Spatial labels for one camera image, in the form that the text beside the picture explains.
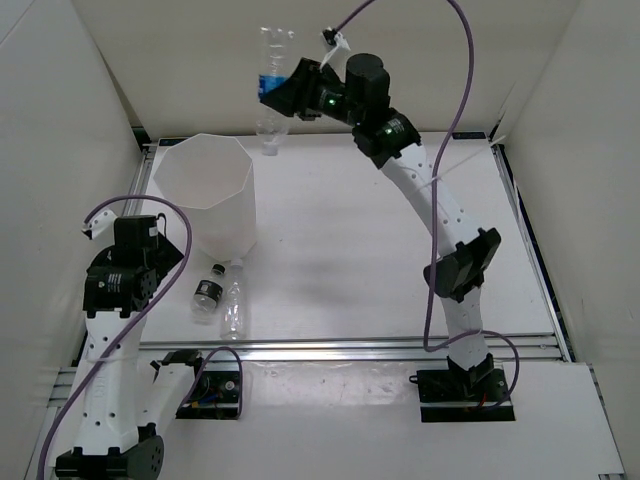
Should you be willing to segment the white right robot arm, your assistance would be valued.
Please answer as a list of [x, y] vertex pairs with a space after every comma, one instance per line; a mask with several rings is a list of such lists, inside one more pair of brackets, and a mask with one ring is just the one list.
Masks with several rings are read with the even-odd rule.
[[292, 76], [302, 89], [298, 116], [325, 115], [350, 126], [358, 149], [398, 187], [428, 228], [435, 257], [424, 277], [445, 312], [449, 387], [460, 399], [476, 397], [494, 369], [481, 332], [480, 298], [499, 233], [482, 228], [436, 180], [437, 162], [428, 158], [420, 134], [390, 105], [390, 76], [379, 57], [350, 57], [343, 78], [330, 66], [303, 58]]

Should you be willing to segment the blue label plastic bottle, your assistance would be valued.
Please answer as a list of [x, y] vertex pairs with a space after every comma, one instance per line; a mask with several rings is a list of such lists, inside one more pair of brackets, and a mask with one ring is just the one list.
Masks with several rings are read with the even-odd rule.
[[[258, 70], [258, 100], [281, 86], [291, 73], [290, 50], [294, 32], [273, 26], [260, 28], [261, 57]], [[261, 141], [264, 156], [276, 156], [289, 131], [285, 116], [259, 103], [256, 135]]]

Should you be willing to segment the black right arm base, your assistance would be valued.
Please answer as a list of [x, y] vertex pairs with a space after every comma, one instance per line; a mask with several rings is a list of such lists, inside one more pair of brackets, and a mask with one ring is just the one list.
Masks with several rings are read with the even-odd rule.
[[419, 370], [409, 377], [418, 388], [422, 423], [512, 422], [516, 420], [504, 370], [497, 368], [467, 392], [448, 370]]

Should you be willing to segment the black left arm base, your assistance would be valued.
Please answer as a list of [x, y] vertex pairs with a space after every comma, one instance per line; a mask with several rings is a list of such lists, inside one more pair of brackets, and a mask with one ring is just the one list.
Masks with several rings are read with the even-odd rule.
[[[214, 356], [224, 353], [236, 363], [234, 370], [214, 369]], [[240, 356], [229, 346], [217, 347], [202, 356], [194, 351], [187, 360], [194, 370], [194, 382], [187, 397], [180, 404], [176, 418], [183, 420], [232, 420], [237, 421], [243, 412], [244, 370]]]

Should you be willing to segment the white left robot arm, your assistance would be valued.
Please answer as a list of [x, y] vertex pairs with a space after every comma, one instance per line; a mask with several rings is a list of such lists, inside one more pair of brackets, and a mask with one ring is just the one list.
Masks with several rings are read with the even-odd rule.
[[184, 250], [178, 250], [157, 229], [152, 215], [116, 217], [110, 202], [95, 207], [85, 220], [94, 237], [104, 225], [114, 243], [102, 250], [87, 271], [84, 311], [88, 350], [86, 375], [61, 407], [47, 432], [38, 460], [44, 478], [49, 450], [57, 431], [76, 402], [79, 426], [72, 447], [56, 459], [59, 478], [155, 479], [164, 459], [162, 432], [189, 400], [206, 395], [210, 377], [206, 359], [187, 352], [180, 361], [171, 353], [158, 364], [149, 385], [150, 401], [138, 407], [140, 338], [148, 314], [162, 301], [185, 270], [194, 233], [186, 212], [164, 197], [146, 201], [171, 209], [186, 230]]

